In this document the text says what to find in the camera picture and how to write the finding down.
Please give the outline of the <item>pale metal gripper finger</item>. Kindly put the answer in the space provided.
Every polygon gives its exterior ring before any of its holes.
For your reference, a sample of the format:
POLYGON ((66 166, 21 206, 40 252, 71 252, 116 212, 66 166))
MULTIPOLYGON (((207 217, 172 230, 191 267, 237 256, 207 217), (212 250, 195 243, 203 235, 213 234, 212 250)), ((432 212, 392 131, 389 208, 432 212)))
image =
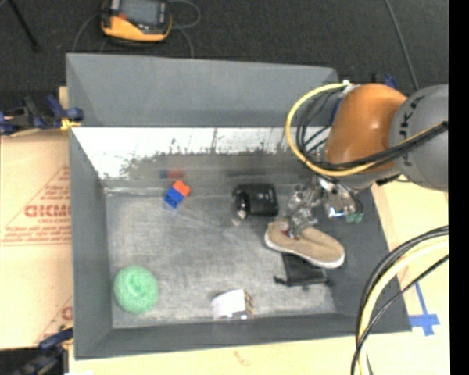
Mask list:
POLYGON ((317 189, 306 187, 295 190, 291 193, 287 202, 289 212, 296 212, 300 209, 312 209, 317 205, 317 189))
POLYGON ((288 232, 297 238, 305 229, 317 224, 315 212, 310 207, 301 207, 290 214, 288 232))

